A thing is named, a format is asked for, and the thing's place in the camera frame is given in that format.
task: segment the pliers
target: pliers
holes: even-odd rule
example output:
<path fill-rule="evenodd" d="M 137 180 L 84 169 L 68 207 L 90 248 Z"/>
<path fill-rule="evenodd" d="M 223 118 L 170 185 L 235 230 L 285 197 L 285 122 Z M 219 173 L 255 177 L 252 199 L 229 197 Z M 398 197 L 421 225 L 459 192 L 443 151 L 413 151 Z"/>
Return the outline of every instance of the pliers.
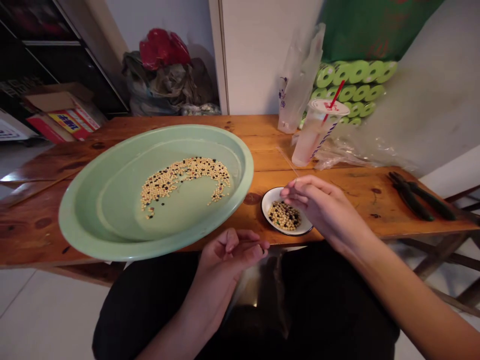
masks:
<path fill-rule="evenodd" d="M 422 198 L 445 220 L 453 221 L 457 219 L 455 214 L 448 208 L 448 206 L 446 206 L 432 194 L 420 188 L 416 182 L 406 181 L 402 175 L 395 171 L 389 172 L 388 177 L 393 182 L 393 187 L 398 191 L 398 194 L 403 202 L 420 219 L 426 221 L 435 220 L 434 216 L 417 200 L 415 195 L 418 195 L 420 198 Z"/>

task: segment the plastic cup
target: plastic cup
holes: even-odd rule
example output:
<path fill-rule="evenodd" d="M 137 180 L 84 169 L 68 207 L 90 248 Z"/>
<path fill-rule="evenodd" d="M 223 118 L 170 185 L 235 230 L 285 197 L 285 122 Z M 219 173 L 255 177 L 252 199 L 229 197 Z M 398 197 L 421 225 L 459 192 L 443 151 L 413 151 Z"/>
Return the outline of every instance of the plastic cup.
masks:
<path fill-rule="evenodd" d="M 308 103 L 305 123 L 291 157 L 295 166 L 306 167 L 340 119 L 350 113 L 350 109 L 341 102 L 335 102 L 330 108 L 331 103 L 328 99 L 315 99 Z"/>

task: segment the toilet paper roll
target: toilet paper roll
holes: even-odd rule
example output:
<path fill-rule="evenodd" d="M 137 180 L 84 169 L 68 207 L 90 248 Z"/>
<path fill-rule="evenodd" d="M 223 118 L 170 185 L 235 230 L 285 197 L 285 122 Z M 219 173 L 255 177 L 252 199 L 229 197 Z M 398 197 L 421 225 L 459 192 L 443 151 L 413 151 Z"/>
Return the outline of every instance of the toilet paper roll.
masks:
<path fill-rule="evenodd" d="M 354 102 L 351 105 L 350 113 L 347 116 L 349 118 L 356 118 L 363 109 L 364 109 L 364 104 L 363 103 Z"/>
<path fill-rule="evenodd" d="M 345 61 L 335 61 L 333 65 L 335 66 L 335 75 L 331 83 L 338 86 L 343 80 L 347 81 L 349 79 L 351 66 Z"/>
<path fill-rule="evenodd" d="M 367 117 L 368 115 L 370 115 L 371 113 L 373 113 L 375 111 L 376 107 L 377 107 L 377 105 L 374 102 L 367 102 L 365 104 L 365 106 L 363 107 L 363 109 L 360 111 L 359 116 L 361 118 Z"/>
<path fill-rule="evenodd" d="M 365 99 L 365 96 L 367 96 L 369 93 L 370 93 L 370 85 L 362 85 L 356 89 L 351 99 L 357 102 Z"/>
<path fill-rule="evenodd" d="M 369 63 L 365 60 L 357 60 L 350 62 L 349 84 L 356 84 L 367 77 L 369 73 Z"/>
<path fill-rule="evenodd" d="M 359 117 L 354 117 L 349 123 L 348 125 L 353 125 L 353 126 L 359 126 L 362 124 L 362 119 L 360 119 Z"/>
<path fill-rule="evenodd" d="M 327 89 L 326 88 L 316 88 L 316 89 L 313 89 L 313 91 L 311 93 L 311 96 L 310 96 L 310 100 L 326 99 L 325 96 L 327 96 Z"/>
<path fill-rule="evenodd" d="M 365 101 L 373 101 L 380 97 L 381 95 L 385 94 L 385 88 L 383 85 L 375 85 L 373 86 L 368 94 L 365 95 Z"/>
<path fill-rule="evenodd" d="M 339 89 L 338 86 L 329 87 L 328 90 L 326 91 L 326 95 L 325 95 L 324 99 L 333 100 L 333 98 L 335 97 L 335 94 L 337 93 L 338 89 Z"/>
<path fill-rule="evenodd" d="M 373 80 L 378 78 L 380 75 L 384 73 L 384 62 L 380 60 L 370 61 L 368 63 L 368 72 L 365 78 L 362 79 L 362 83 L 368 84 L 371 83 Z"/>
<path fill-rule="evenodd" d="M 298 128 L 300 130 L 302 130 L 302 128 L 304 127 L 304 124 L 305 124 L 305 119 L 307 118 L 307 112 L 304 111 L 303 112 L 303 115 L 301 116 L 301 121 L 300 121 L 300 124 L 298 124 Z"/>
<path fill-rule="evenodd" d="M 321 63 L 316 73 L 315 84 L 318 88 L 326 88 L 334 79 L 335 68 L 332 65 Z"/>
<path fill-rule="evenodd" d="M 350 101 L 345 101 L 343 105 L 345 105 L 350 111 L 352 111 L 352 103 Z"/>
<path fill-rule="evenodd" d="M 382 74 L 376 78 L 376 82 L 378 84 L 383 84 L 384 82 L 390 80 L 390 78 L 395 74 L 397 71 L 397 62 L 396 61 L 386 61 L 383 63 L 383 72 Z"/>
<path fill-rule="evenodd" d="M 357 87 L 355 85 L 344 86 L 343 89 L 340 91 L 340 94 L 338 95 L 338 101 L 343 103 L 350 100 L 355 94 L 356 90 Z"/>
<path fill-rule="evenodd" d="M 339 124 L 339 125 L 340 125 L 340 124 L 346 125 L 346 124 L 349 123 L 349 121 L 350 121 L 350 119 L 349 119 L 348 117 L 344 116 L 344 117 L 342 117 L 342 118 L 340 119 L 340 121 L 338 122 L 338 124 Z"/>

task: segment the cardboard box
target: cardboard box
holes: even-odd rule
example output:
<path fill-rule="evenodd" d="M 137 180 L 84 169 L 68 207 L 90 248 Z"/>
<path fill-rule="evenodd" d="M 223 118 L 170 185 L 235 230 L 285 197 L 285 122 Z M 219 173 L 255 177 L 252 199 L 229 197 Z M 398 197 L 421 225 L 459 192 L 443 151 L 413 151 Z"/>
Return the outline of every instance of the cardboard box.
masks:
<path fill-rule="evenodd" d="M 26 120 L 54 144 L 76 141 L 72 134 L 46 114 L 36 114 Z"/>
<path fill-rule="evenodd" d="M 78 82 L 38 86 L 24 97 L 81 141 L 107 122 L 92 104 L 94 93 Z"/>

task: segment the plastic basin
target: plastic basin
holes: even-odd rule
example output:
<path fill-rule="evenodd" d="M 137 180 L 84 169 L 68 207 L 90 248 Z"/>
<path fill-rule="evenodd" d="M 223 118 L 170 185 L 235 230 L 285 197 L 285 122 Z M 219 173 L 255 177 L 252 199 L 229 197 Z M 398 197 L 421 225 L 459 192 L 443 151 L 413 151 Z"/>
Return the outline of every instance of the plastic basin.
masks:
<path fill-rule="evenodd" d="M 185 181 L 170 197 L 153 201 L 146 219 L 140 194 L 147 178 L 191 157 L 221 161 L 230 174 L 229 193 L 211 201 L 210 178 Z M 91 257 L 141 260 L 194 243 L 220 226 L 244 200 L 254 174 L 250 150 L 237 136 L 205 125 L 177 125 L 142 133 L 110 148 L 72 181 L 58 221 L 66 240 Z"/>

